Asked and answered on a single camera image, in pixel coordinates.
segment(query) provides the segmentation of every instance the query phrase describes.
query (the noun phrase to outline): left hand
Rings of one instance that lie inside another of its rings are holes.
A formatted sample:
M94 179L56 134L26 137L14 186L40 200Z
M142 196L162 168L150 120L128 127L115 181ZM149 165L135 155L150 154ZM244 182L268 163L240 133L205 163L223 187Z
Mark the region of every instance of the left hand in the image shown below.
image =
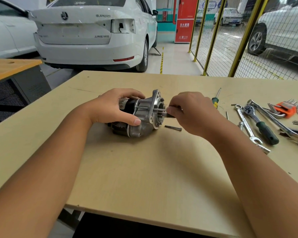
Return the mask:
M145 98L140 92L132 88L113 88L98 98L81 104L77 109L87 114L92 123L124 122L132 126L141 124L141 120L119 109L120 98Z

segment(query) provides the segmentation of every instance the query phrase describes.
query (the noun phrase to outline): right hand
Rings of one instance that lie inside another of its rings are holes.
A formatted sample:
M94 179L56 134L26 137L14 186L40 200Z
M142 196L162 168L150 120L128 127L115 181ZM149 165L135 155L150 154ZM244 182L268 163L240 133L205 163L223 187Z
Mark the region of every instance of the right hand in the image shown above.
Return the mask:
M200 92L182 92L174 96L167 113L175 116L187 132L207 140L227 121L213 106L211 99Z

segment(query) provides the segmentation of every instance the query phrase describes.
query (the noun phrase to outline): red reflector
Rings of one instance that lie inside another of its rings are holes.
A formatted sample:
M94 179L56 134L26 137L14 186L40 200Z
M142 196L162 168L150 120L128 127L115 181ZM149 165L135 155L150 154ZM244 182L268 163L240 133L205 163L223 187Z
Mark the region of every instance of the red reflector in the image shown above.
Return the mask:
M132 56L130 58L122 58L122 59L114 59L114 62L121 62L121 61L127 61L133 59L135 56Z

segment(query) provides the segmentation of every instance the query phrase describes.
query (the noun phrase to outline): tail light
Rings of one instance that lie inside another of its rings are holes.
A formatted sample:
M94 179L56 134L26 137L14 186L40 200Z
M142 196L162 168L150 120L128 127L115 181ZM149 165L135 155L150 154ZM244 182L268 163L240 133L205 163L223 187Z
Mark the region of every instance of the tail light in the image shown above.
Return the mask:
M134 19L112 19L111 33L135 33Z

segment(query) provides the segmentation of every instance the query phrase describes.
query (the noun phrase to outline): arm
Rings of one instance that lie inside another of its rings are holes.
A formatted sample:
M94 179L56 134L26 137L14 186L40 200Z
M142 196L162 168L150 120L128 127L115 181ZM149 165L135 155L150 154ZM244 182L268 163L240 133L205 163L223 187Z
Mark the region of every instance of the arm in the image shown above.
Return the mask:
M220 154L257 237L298 237L298 183L201 93L180 93L167 112Z
M119 110L122 97L144 95L112 89L71 111L55 132L0 189L0 237L47 237L64 207L94 122L141 121Z

